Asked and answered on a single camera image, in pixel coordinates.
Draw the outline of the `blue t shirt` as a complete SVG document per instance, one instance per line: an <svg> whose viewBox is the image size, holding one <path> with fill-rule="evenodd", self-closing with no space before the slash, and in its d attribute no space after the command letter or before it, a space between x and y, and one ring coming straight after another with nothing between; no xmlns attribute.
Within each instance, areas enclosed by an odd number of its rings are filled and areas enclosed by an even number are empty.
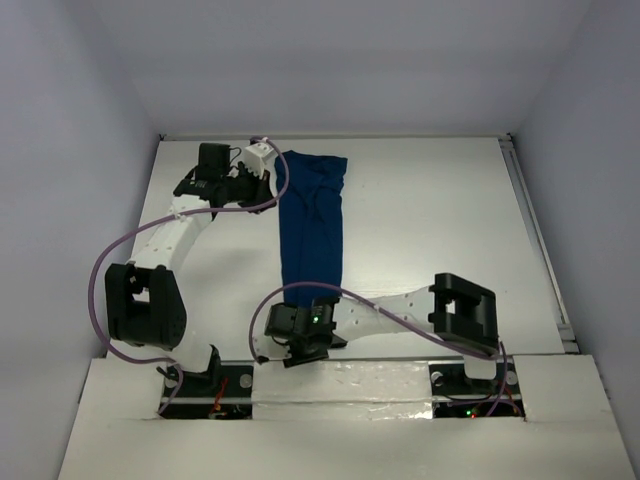
<svg viewBox="0 0 640 480"><path fill-rule="evenodd" d="M282 283L307 281L339 286L343 275L343 157L284 153L289 171L275 163L279 201Z"/></svg>

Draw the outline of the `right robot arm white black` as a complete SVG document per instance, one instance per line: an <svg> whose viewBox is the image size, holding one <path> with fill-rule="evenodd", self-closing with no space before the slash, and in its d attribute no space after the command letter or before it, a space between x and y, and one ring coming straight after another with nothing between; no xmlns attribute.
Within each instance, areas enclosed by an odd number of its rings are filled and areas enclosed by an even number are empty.
<svg viewBox="0 0 640 480"><path fill-rule="evenodd" d="M305 288L322 295L308 306L286 301L270 306L263 334L251 336L254 346L266 339L283 347L287 368L325 360L330 349L366 337L413 333L462 355L460 379L470 391L486 390L499 375L504 351L496 294L485 287L439 273L427 287L371 299L312 281L285 285L267 298Z"/></svg>

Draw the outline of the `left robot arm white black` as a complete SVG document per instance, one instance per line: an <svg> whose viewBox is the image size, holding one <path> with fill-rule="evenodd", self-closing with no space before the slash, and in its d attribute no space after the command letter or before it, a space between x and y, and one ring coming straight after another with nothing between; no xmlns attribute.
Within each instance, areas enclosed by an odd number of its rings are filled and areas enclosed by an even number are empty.
<svg viewBox="0 0 640 480"><path fill-rule="evenodd" d="M201 395L220 386L219 357L188 327L176 274L219 210L260 213L275 204L267 164L276 149L265 139L254 140L238 162L231 151L227 144L201 144L196 166L173 191L168 221L126 263L112 264L105 273L110 337L175 360Z"/></svg>

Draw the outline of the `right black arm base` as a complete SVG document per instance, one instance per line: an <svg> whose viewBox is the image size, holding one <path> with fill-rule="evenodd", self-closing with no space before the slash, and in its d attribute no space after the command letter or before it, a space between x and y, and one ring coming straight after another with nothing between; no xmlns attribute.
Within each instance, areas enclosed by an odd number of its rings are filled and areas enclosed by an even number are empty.
<svg viewBox="0 0 640 480"><path fill-rule="evenodd" d="M476 419L526 417L519 378L509 359L507 374L499 363L493 379L471 379L461 362L429 364L433 417Z"/></svg>

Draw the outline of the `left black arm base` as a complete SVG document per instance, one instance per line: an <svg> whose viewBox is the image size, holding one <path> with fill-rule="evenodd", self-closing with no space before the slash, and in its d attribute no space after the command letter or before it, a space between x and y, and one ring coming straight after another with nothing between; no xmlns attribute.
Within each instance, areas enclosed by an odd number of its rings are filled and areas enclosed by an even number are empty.
<svg viewBox="0 0 640 480"><path fill-rule="evenodd" d="M160 413L171 420L250 420L254 366L223 362L214 376L186 373L176 397Z"/></svg>

